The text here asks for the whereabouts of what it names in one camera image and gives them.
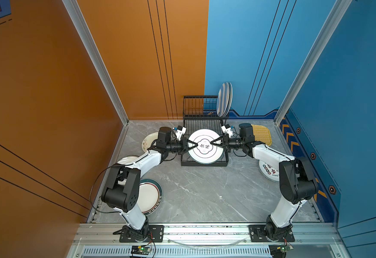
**yellow woven mat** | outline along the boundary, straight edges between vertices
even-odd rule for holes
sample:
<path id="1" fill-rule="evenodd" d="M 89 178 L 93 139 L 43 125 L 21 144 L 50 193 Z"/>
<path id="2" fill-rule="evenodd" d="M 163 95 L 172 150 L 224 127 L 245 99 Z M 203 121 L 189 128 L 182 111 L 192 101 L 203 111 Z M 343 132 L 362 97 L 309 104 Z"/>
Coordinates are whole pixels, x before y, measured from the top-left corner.
<path id="1" fill-rule="evenodd" d="M 270 146 L 273 144 L 273 141 L 271 140 L 271 133 L 270 130 L 268 130 L 265 126 L 258 126 L 258 125 L 252 125 L 253 126 L 253 133 L 256 141 L 263 142 Z"/>

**striped plate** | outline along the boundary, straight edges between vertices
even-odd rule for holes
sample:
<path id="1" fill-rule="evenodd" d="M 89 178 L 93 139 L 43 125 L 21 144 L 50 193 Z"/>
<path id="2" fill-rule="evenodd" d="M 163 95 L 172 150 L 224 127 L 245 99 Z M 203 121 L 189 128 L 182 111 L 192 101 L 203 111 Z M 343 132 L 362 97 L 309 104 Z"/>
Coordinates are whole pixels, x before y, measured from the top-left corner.
<path id="1" fill-rule="evenodd" d="M 216 113 L 218 116 L 223 116 L 228 106 L 230 97 L 230 87 L 228 83 L 223 83 L 218 92 L 218 99 L 216 100 Z"/>

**gray marble floor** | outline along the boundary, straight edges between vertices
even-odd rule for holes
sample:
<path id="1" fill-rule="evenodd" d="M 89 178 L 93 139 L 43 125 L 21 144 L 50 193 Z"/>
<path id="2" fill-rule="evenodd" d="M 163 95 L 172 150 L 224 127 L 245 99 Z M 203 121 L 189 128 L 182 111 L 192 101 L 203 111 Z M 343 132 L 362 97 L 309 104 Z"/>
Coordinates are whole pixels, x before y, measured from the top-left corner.
<path id="1" fill-rule="evenodd" d="M 240 123 L 266 126 L 273 139 L 271 147 L 291 154 L 273 121 L 232 120 L 227 123 L 235 126 L 237 131 Z M 142 155 L 141 143 L 148 134 L 157 132 L 161 126 L 178 125 L 182 122 L 130 122 L 119 157 Z M 181 166 L 178 156 L 154 167 L 143 178 L 156 180 L 163 189 L 162 203 L 148 216 L 153 223 L 263 222 L 274 211 L 281 196 L 278 183 L 263 176 L 256 159 L 237 157 L 232 152 L 227 167 Z M 104 203 L 100 209 L 112 211 Z M 315 209 L 307 202 L 294 221 L 319 220 Z M 121 223 L 123 219 L 117 213 L 98 213 L 92 222 Z"/>

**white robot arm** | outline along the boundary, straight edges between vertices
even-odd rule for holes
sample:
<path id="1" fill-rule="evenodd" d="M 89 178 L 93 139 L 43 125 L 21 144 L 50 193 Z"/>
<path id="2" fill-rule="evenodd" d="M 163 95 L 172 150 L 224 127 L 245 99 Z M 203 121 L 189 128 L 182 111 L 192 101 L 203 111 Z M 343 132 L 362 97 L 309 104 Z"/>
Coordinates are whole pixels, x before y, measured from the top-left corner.
<path id="1" fill-rule="evenodd" d="M 140 211 L 136 201 L 139 194 L 139 179 L 154 166 L 163 162 L 168 154 L 182 154 L 196 148 L 197 143 L 182 137 L 183 127 L 177 128 L 176 137 L 171 140 L 172 129 L 161 127 L 156 145 L 131 164 L 113 166 L 102 192 L 102 201 L 117 210 L 126 220 L 127 226 L 122 234 L 142 241 L 148 235 L 148 219 Z M 282 197 L 272 214 L 267 218 L 265 235 L 271 241 L 285 238 L 292 227 L 292 220 L 298 209 L 317 193 L 318 186 L 307 158 L 296 158 L 278 152 L 263 142 L 255 141 L 253 127 L 248 123 L 240 124 L 240 137 L 231 138 L 229 125 L 224 126 L 223 136 L 211 144 L 231 149 L 242 149 L 248 156 L 269 163 L 280 172 L 280 191 Z M 126 184 L 118 181 L 126 179 Z"/>

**vent grille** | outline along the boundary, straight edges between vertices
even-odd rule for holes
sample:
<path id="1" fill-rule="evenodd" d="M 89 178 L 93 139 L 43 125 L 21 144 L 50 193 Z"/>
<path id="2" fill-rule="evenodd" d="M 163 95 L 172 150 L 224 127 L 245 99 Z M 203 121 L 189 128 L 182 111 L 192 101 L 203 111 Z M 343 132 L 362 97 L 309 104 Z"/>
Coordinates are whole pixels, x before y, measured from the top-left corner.
<path id="1" fill-rule="evenodd" d="M 129 257 L 131 246 L 86 246 L 82 256 Z M 268 245 L 238 246 L 226 249 L 187 249 L 179 246 L 157 246 L 155 258 L 177 257 L 272 257 Z"/>

